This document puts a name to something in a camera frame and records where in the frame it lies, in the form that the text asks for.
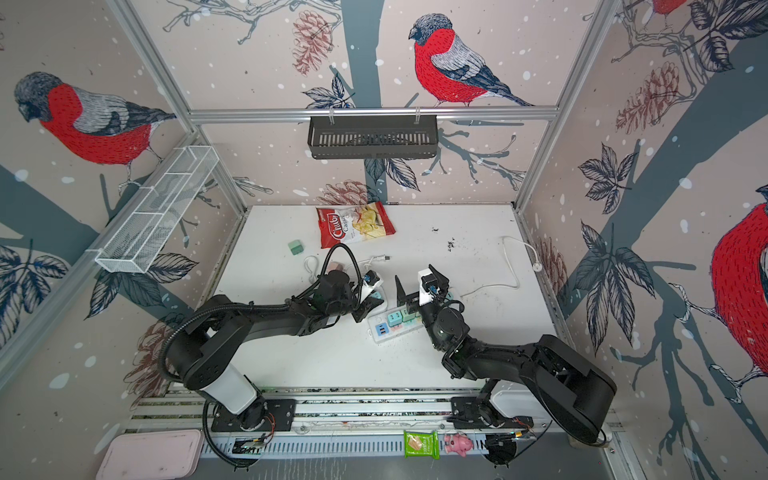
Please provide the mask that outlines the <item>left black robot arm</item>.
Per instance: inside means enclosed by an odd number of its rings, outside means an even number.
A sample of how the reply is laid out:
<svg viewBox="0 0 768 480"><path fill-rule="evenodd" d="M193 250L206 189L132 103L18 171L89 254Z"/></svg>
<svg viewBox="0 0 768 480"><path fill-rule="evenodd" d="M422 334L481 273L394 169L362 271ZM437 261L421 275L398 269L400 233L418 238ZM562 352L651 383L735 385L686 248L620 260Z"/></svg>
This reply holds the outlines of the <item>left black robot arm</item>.
<svg viewBox="0 0 768 480"><path fill-rule="evenodd" d="M350 315L357 323L384 303L374 291L381 283L373 270L362 271L352 250L331 247L309 287L281 304L210 298L162 344L157 370L209 403L226 410L237 428L254 431L272 418L261 391L232 360L242 344L271 337L304 337L334 326Z"/></svg>

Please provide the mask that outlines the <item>red chips bag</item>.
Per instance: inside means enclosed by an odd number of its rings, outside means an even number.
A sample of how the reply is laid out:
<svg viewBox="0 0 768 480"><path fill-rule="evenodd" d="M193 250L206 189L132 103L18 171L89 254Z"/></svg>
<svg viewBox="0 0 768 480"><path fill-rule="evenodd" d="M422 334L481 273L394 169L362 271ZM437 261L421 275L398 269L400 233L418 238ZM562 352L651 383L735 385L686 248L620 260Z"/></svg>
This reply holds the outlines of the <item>red chips bag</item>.
<svg viewBox="0 0 768 480"><path fill-rule="evenodd" d="M316 213L322 249L330 249L337 244L374 240L396 233L381 202L343 208L318 208Z"/></svg>

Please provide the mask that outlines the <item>pink tray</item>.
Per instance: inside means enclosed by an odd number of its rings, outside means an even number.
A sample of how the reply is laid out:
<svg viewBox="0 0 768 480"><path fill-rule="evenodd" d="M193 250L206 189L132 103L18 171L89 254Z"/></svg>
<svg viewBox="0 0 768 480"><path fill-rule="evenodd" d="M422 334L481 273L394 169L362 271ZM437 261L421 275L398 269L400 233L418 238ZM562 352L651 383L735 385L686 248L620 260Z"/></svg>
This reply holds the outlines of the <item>pink tray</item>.
<svg viewBox="0 0 768 480"><path fill-rule="evenodd" d="M96 479L182 479L199 463L203 433L197 429L124 434L109 445Z"/></svg>

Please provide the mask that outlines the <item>light green charger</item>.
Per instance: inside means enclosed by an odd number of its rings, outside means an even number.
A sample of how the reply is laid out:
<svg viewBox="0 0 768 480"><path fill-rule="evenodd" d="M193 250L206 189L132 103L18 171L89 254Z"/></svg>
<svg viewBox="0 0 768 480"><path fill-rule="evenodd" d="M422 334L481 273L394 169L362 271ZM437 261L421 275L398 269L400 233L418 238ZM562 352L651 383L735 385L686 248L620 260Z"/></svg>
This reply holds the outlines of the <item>light green charger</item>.
<svg viewBox="0 0 768 480"><path fill-rule="evenodd" d="M300 240L293 240L288 243L289 250L293 256L304 252L304 244Z"/></svg>

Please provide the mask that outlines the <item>green snack packet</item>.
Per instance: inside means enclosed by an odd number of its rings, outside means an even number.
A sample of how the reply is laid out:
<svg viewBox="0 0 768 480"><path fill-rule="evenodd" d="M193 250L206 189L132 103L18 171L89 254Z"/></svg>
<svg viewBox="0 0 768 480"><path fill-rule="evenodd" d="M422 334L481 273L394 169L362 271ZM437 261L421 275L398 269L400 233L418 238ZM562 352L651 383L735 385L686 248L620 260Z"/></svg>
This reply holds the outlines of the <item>green snack packet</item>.
<svg viewBox="0 0 768 480"><path fill-rule="evenodd" d="M440 458L440 441L436 431L430 433L405 431L403 444L406 458L429 457L435 460Z"/></svg>

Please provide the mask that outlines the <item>long white power strip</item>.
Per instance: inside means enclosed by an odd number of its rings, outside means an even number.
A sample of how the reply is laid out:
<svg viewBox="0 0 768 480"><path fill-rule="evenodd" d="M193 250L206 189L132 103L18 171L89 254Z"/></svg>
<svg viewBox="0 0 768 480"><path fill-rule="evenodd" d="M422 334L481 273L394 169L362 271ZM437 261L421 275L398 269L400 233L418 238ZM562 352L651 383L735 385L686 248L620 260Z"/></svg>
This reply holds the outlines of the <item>long white power strip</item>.
<svg viewBox="0 0 768 480"><path fill-rule="evenodd" d="M421 315L418 312L410 313L405 306L371 315L367 322L376 344L383 344L424 328Z"/></svg>

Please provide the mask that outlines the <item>green charger plug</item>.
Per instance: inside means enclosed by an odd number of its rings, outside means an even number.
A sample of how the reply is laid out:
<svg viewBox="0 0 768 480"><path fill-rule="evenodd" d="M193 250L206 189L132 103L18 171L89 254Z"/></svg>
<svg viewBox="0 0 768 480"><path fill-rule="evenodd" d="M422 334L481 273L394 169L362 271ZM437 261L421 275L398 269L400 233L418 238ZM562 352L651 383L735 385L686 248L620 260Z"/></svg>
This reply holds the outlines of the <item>green charger plug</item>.
<svg viewBox="0 0 768 480"><path fill-rule="evenodd" d="M418 322L419 319L420 319L420 315L419 315L419 313L417 311L409 312L406 308L403 308L400 311L400 315L402 317L401 324L404 325L404 326L412 325L412 324Z"/></svg>

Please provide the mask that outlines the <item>pink pig toy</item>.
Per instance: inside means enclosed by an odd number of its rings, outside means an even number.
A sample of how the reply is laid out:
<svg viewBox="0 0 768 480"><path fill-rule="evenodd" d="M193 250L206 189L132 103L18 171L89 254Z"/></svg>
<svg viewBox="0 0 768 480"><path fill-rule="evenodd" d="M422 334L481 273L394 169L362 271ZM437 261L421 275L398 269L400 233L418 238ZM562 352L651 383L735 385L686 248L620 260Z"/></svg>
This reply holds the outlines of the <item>pink pig toy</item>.
<svg viewBox="0 0 768 480"><path fill-rule="evenodd" d="M444 450L448 454L456 454L465 458L474 449L473 441L464 433L446 434L443 437Z"/></svg>

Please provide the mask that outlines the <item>black wall basket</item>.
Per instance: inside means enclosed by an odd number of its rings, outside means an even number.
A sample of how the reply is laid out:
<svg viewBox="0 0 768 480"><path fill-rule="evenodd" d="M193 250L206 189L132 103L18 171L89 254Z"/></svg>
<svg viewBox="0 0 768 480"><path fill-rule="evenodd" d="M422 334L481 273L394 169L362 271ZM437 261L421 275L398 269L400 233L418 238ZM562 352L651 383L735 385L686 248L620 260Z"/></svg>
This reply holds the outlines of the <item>black wall basket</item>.
<svg viewBox="0 0 768 480"><path fill-rule="evenodd" d="M316 160L428 159L439 150L437 119L432 115L315 117L307 144Z"/></svg>

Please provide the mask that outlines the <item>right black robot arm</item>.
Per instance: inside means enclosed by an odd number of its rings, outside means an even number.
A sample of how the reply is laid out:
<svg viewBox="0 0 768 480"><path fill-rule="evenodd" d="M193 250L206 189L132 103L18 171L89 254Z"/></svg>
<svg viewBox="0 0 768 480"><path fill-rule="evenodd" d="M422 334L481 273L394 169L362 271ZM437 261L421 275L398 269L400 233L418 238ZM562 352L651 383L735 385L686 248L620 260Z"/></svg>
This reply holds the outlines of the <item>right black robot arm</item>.
<svg viewBox="0 0 768 480"><path fill-rule="evenodd" d="M534 343L495 345L470 335L462 301L448 299L448 277L429 265L419 273L419 290L407 293L394 278L398 306L416 311L441 364L453 379L524 385L550 418L575 440L604 447L603 425L617 393L616 383L560 338L544 334Z"/></svg>

